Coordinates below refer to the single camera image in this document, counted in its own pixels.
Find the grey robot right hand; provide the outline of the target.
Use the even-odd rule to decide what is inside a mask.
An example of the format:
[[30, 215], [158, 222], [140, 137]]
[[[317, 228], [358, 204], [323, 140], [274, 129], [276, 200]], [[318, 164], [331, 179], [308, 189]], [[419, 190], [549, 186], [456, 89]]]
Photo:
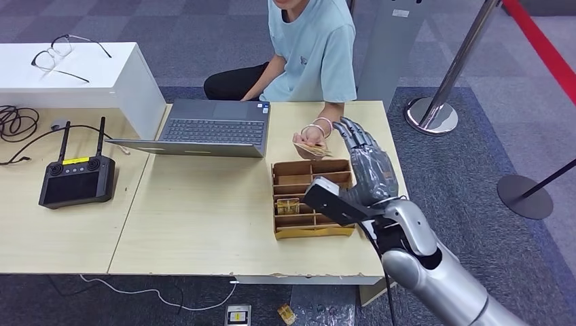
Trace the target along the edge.
[[332, 123], [346, 145], [356, 184], [341, 196], [363, 206], [376, 206], [399, 195], [399, 183], [391, 159], [362, 126], [347, 117]]

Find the person's left hand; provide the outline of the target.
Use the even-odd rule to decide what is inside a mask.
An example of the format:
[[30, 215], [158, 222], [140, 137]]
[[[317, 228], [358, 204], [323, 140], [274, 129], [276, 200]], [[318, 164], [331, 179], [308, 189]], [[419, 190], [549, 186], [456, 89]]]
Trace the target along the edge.
[[325, 156], [317, 156], [309, 151], [306, 151], [302, 146], [308, 147], [323, 147], [327, 149], [326, 139], [318, 127], [305, 127], [301, 133], [295, 133], [292, 138], [295, 150], [298, 155], [305, 160], [322, 160]]

